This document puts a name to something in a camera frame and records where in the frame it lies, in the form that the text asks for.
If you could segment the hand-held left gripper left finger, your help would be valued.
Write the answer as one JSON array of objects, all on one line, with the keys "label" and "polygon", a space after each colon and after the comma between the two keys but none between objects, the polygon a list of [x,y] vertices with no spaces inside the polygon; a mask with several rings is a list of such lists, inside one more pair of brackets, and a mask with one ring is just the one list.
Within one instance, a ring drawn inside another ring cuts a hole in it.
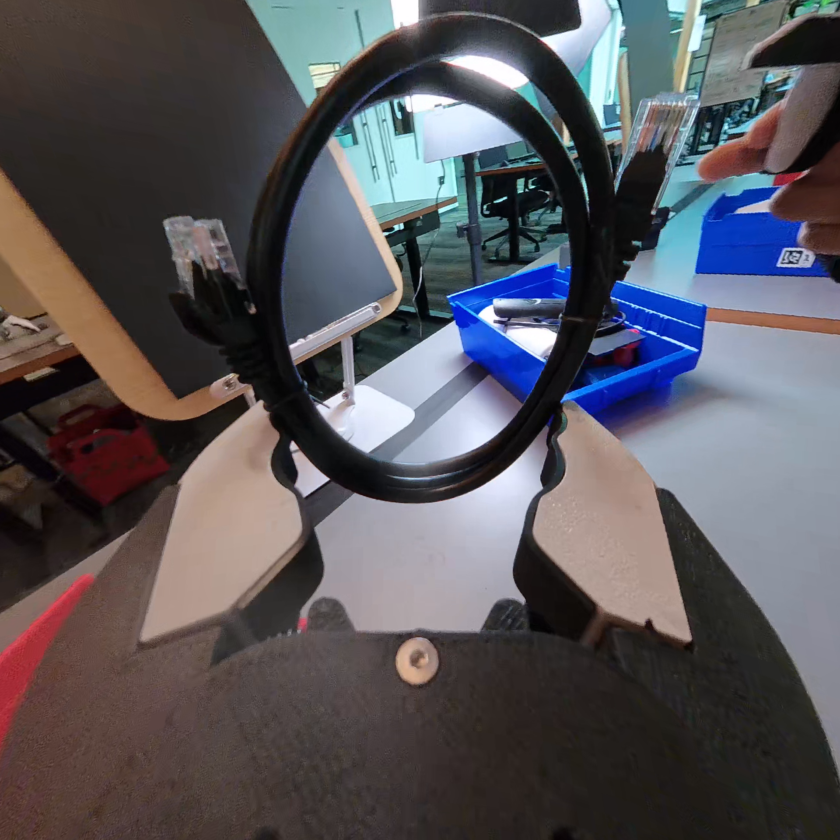
[{"label": "hand-held left gripper left finger", "polygon": [[279,440],[258,403],[179,480],[140,628],[142,646],[239,617],[309,541],[303,499],[271,466]]}]

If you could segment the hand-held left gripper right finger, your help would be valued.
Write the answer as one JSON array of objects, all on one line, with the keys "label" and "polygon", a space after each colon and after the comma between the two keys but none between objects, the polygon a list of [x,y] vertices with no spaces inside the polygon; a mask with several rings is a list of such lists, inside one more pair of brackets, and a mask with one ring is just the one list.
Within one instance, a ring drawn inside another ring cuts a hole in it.
[{"label": "hand-held left gripper right finger", "polygon": [[657,487],[636,457],[566,403],[547,436],[541,482],[515,553],[528,629],[588,648],[617,629],[689,649]]}]

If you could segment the red plastic bin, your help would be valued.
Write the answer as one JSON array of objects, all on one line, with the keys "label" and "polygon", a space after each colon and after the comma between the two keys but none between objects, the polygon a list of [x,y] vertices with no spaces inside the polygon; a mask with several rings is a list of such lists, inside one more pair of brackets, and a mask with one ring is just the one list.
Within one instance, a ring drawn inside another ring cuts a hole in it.
[{"label": "red plastic bin", "polygon": [[6,739],[29,683],[49,646],[94,581],[91,574],[84,574],[74,581],[2,652],[1,742]]}]

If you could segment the black handheld tool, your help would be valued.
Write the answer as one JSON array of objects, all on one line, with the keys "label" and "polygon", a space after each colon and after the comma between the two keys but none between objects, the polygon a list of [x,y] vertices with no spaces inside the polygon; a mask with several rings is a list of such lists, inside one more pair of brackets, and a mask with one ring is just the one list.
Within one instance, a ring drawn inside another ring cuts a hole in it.
[{"label": "black handheld tool", "polygon": [[496,298],[492,308],[496,320],[554,321],[562,317],[564,298]]}]

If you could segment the person's right hand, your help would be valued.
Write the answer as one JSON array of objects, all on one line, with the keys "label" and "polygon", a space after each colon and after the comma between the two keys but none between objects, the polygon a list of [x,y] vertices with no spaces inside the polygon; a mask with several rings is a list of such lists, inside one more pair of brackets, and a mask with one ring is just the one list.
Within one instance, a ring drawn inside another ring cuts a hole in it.
[{"label": "person's right hand", "polygon": [[[719,145],[697,165],[705,182],[763,172],[767,151],[784,112],[785,100],[774,104],[741,138]],[[802,247],[827,255],[839,254],[839,145],[797,180],[773,197],[770,212],[784,221],[799,222]]]}]

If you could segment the red storage bin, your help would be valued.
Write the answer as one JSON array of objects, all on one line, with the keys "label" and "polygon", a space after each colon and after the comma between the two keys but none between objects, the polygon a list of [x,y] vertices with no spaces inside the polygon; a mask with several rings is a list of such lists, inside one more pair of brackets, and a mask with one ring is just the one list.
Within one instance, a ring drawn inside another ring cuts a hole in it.
[{"label": "red storage bin", "polygon": [[58,468],[101,507],[170,469],[140,416],[123,404],[82,404],[59,416],[47,449]]}]

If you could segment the small blue plastic bin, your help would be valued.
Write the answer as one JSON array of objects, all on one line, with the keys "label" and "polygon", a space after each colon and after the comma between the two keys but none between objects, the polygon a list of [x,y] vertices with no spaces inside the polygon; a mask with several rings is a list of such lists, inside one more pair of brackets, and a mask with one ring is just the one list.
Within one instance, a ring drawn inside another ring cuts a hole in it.
[{"label": "small blue plastic bin", "polygon": [[838,257],[799,242],[800,223],[772,215],[772,185],[723,194],[703,217],[696,274],[839,279]]}]

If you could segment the white paper roll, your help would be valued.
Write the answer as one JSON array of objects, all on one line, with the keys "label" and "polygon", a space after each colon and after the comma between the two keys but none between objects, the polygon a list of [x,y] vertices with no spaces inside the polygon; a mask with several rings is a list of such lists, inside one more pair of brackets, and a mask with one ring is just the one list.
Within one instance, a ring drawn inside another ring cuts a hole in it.
[{"label": "white paper roll", "polygon": [[479,318],[491,329],[530,354],[547,360],[557,338],[558,325],[549,323],[539,325],[536,321],[526,320],[520,323],[513,320],[499,320],[494,308],[487,306],[479,312]]}]

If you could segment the studio light panel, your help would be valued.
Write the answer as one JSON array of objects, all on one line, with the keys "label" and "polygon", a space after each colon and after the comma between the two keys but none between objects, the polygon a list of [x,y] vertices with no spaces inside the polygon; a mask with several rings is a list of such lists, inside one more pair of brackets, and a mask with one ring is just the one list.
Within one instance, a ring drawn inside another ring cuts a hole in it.
[{"label": "studio light panel", "polygon": [[[581,24],[577,29],[542,37],[542,41],[560,56],[576,77],[581,75],[596,45],[615,23],[618,13],[617,2],[580,1],[579,8]],[[507,59],[462,56],[450,60],[449,64],[479,72],[510,89],[519,89],[527,84],[526,76],[515,70]]]}]

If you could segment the raised white standing desk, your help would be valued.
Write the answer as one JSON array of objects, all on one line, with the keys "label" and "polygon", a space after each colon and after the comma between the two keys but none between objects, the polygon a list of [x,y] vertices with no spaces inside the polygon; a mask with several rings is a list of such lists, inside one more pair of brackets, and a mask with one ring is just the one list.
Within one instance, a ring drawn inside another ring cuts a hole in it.
[{"label": "raised white standing desk", "polygon": [[534,176],[546,175],[544,164],[534,156],[509,162],[502,147],[522,142],[523,138],[496,117],[461,103],[448,108],[427,111],[423,119],[423,155],[426,163],[461,159],[465,174],[467,202],[466,238],[469,243],[471,277],[474,286],[483,283],[481,269],[486,240],[480,230],[480,219],[498,217],[507,222],[507,230],[489,237],[505,238],[508,257],[498,255],[491,262],[507,265],[527,265],[520,256],[519,239],[533,243],[539,252],[544,234],[535,236],[522,228],[524,219],[551,203],[551,194],[540,189],[519,191]]}]

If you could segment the black board with wooden rim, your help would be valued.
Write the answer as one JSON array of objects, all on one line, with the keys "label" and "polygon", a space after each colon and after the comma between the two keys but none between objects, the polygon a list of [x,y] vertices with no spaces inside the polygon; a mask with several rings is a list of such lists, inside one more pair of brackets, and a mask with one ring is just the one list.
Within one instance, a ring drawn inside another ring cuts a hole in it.
[{"label": "black board with wooden rim", "polygon": [[111,391],[153,419],[228,374],[169,300],[163,222],[218,218],[239,268],[307,107],[249,2],[2,2],[2,260]]}]

